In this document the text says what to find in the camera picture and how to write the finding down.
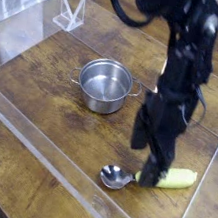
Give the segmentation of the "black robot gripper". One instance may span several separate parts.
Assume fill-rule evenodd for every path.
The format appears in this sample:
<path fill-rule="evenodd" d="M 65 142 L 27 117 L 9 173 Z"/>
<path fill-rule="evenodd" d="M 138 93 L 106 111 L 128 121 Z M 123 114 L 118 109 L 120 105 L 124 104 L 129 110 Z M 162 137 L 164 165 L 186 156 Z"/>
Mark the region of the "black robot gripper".
<path fill-rule="evenodd" d="M 200 86 L 212 73 L 217 35 L 214 29 L 171 28 L 165 70 L 156 90 L 145 92 L 134 120 L 132 149 L 149 147 L 159 161 L 175 158 L 177 137 L 185 132 L 197 103 L 203 100 Z"/>

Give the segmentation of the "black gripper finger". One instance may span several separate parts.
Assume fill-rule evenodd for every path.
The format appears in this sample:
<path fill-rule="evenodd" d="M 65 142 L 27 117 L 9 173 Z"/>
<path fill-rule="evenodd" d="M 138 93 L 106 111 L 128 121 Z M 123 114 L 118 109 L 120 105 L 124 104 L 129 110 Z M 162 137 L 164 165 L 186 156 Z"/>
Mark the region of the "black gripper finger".
<path fill-rule="evenodd" d="M 173 160 L 171 158 L 159 161 L 154 154 L 150 154 L 142 168 L 141 178 L 139 179 L 140 187 L 152 188 L 156 186 L 160 180 L 165 178 L 172 163 Z"/>

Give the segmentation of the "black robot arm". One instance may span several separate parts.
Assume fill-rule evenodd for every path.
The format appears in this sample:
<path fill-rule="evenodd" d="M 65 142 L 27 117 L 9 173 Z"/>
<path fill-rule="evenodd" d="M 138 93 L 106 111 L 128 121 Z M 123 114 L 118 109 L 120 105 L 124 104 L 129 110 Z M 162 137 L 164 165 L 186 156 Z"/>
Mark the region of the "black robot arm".
<path fill-rule="evenodd" d="M 150 155 L 141 172 L 141 187 L 154 187 L 175 158 L 177 136 L 185 132 L 197 103 L 200 85 L 212 72 L 218 35 L 216 0 L 135 0 L 145 15 L 162 17 L 170 30 L 165 70 L 157 91 L 145 92 L 133 125 L 131 147 Z"/>

